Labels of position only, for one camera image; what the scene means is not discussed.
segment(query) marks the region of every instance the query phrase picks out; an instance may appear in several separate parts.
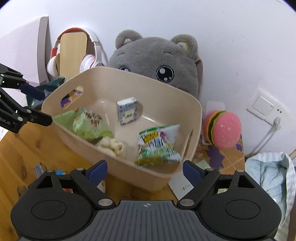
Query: white wall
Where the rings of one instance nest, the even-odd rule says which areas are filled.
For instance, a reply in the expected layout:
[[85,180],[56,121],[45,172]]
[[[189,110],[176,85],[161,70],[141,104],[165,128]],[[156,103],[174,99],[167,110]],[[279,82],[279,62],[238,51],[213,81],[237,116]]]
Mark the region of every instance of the white wall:
[[[108,57],[124,29],[193,35],[204,63],[201,104],[222,101],[239,116],[245,154],[270,128],[246,110],[259,87],[296,115],[296,13],[280,0],[11,0],[0,10],[0,35],[41,16],[49,16],[46,61],[56,37],[73,26],[92,29]],[[284,126],[263,150],[295,148],[296,130]]]

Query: light blue fabric bag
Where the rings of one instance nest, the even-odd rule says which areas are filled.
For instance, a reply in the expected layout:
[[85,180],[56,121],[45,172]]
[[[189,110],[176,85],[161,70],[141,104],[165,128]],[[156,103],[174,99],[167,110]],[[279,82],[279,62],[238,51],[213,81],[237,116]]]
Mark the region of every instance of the light blue fabric bag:
[[283,153],[260,153],[246,161],[246,172],[273,198],[281,209],[281,222],[274,237],[286,241],[294,205],[296,174],[291,158]]

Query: gray plush toy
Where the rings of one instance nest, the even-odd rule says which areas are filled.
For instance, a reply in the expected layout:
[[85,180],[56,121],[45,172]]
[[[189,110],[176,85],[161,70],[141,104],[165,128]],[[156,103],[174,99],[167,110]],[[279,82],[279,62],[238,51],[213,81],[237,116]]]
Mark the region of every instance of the gray plush toy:
[[197,41],[191,35],[180,34],[169,41],[142,38],[134,30],[124,30],[115,45],[109,67],[159,80],[198,97],[202,62],[197,55]]

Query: headphones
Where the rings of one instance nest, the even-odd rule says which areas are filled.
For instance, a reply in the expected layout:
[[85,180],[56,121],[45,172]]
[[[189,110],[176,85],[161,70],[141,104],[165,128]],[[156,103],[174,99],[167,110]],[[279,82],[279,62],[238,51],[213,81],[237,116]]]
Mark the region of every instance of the headphones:
[[99,40],[96,37],[96,35],[90,29],[87,29],[87,28],[70,28],[60,34],[60,36],[57,38],[57,40],[54,44],[54,47],[52,48],[52,51],[50,53],[50,60],[47,64],[47,72],[53,77],[59,76],[55,58],[57,56],[58,47],[61,42],[61,37],[65,33],[73,33],[73,32],[86,33],[87,36],[92,41],[92,43],[94,44],[95,55],[87,54],[84,56],[84,58],[81,62],[80,68],[79,68],[79,73],[81,73],[87,69],[90,69],[90,68],[94,68],[97,66],[103,66],[102,50],[101,50],[101,46],[99,45]]

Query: white and green snack bag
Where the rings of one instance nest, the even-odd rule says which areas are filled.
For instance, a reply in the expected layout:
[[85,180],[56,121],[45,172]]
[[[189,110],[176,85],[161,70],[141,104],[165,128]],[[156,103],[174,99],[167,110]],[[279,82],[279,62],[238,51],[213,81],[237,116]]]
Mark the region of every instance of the white and green snack bag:
[[139,152],[135,164],[139,166],[176,163],[181,160],[174,151],[180,125],[154,127],[139,133]]
[[84,108],[67,111],[52,119],[87,141],[114,137],[100,115]]

